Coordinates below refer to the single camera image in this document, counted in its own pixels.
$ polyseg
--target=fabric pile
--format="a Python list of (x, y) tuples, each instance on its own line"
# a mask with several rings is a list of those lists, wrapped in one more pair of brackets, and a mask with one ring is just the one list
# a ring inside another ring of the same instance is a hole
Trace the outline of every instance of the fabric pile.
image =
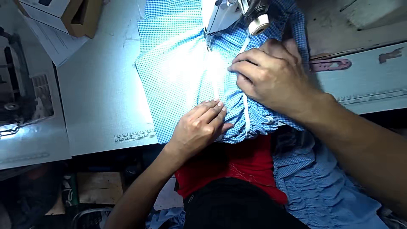
[[(246, 50), (260, 47), (267, 39), (282, 39), (286, 26), (292, 28), (303, 61), (308, 62), (304, 16), (294, 0), (273, 0), (269, 14), (274, 18), (262, 34), (250, 36)], [(226, 122), (234, 124), (220, 141), (237, 143), (277, 129), (278, 122), (299, 130), (291, 119), (247, 99), (236, 85), (236, 74), (227, 70), (247, 38), (243, 24), (215, 34), (212, 51), (204, 38), (201, 0), (147, 0), (144, 20), (138, 23), (140, 55), (136, 60), (158, 143), (167, 143), (179, 119), (208, 99), (225, 103)]]
[(333, 153), (310, 132), (290, 130), (278, 135), (273, 156), (286, 210), (313, 229), (387, 229), (376, 214), (381, 204), (359, 191)]

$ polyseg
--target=white table surface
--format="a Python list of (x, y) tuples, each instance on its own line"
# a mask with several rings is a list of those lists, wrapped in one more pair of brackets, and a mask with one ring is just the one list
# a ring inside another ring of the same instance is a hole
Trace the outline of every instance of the white table surface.
[(115, 141), (115, 135), (154, 128), (134, 66), (144, 4), (107, 3), (94, 39), (57, 69), (72, 156), (157, 143), (156, 137)]

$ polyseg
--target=ruler marking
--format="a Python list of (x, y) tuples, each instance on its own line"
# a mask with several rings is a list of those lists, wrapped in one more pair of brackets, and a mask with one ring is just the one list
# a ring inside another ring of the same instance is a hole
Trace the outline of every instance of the ruler marking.
[(369, 93), (366, 95), (352, 95), (344, 96), (337, 99), (341, 105), (349, 105), (355, 103), (362, 103), (368, 101), (375, 101), (380, 99), (395, 98), (407, 95), (407, 89), (394, 89), (383, 92)]
[(155, 136), (156, 136), (156, 132), (154, 129), (140, 130), (140, 131), (136, 131), (136, 132), (115, 135), (114, 141), (116, 143), (123, 143), (123, 142), (137, 141), (137, 140), (143, 140), (143, 139), (150, 139)]

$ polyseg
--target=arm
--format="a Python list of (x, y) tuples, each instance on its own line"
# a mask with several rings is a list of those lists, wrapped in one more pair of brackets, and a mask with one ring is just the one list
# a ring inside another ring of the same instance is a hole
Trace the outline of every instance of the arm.
[(294, 40), (269, 40), (239, 54), (229, 70), (248, 97), (304, 125), (372, 195), (407, 216), (407, 140), (314, 88)]
[(223, 123), (226, 112), (223, 103), (216, 99), (204, 101), (184, 115), (168, 144), (113, 208), (104, 229), (145, 228), (145, 219), (158, 193), (174, 172), (233, 127)]

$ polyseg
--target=forearm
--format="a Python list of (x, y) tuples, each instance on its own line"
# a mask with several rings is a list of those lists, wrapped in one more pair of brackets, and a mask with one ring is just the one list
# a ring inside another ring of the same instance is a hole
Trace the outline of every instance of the forearm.
[(116, 204), (105, 229), (145, 228), (145, 220), (158, 193), (182, 163), (164, 148)]
[(336, 103), (328, 94), (296, 117), (372, 195), (407, 216), (407, 140)]

